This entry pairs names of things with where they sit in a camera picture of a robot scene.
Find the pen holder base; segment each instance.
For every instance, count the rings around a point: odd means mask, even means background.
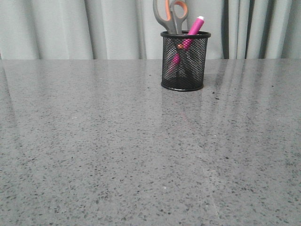
[[[197,35],[171,35],[162,32],[163,61],[161,86],[177,91],[203,88],[208,32]]]

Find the gray curtain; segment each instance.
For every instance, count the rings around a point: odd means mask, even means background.
[[[301,58],[301,0],[186,3],[207,59]],[[163,30],[152,0],[0,0],[2,59],[161,59]]]

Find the scissors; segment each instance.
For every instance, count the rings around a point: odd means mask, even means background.
[[[167,20],[163,19],[158,11],[158,0],[153,0],[152,2],[155,18],[159,24],[166,28],[169,34],[182,34],[182,23],[186,20],[188,16],[188,8],[185,2],[180,0],[173,0],[169,4],[169,0],[165,0],[165,12]],[[184,10],[182,17],[178,17],[175,13],[174,6],[178,5]]]

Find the quartz surface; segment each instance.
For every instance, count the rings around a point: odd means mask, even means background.
[[[301,225],[301,60],[0,61],[0,225]]]

